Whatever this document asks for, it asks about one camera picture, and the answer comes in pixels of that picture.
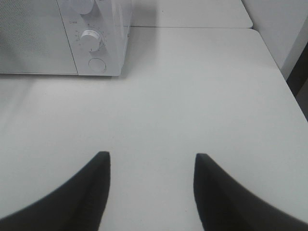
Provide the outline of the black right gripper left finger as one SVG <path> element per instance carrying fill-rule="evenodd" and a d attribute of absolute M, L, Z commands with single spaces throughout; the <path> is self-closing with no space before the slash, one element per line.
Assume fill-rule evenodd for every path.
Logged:
<path fill-rule="evenodd" d="M 78 173 L 33 204 L 0 220 L 2 231 L 97 231 L 110 189 L 110 154 L 98 152 Z"/>

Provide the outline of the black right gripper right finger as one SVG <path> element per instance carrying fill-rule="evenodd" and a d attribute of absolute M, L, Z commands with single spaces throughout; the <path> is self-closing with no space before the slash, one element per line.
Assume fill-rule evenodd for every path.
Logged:
<path fill-rule="evenodd" d="M 194 198 L 205 231 L 306 231 L 308 224 L 271 206 L 232 178 L 209 155 L 197 154 Z"/>

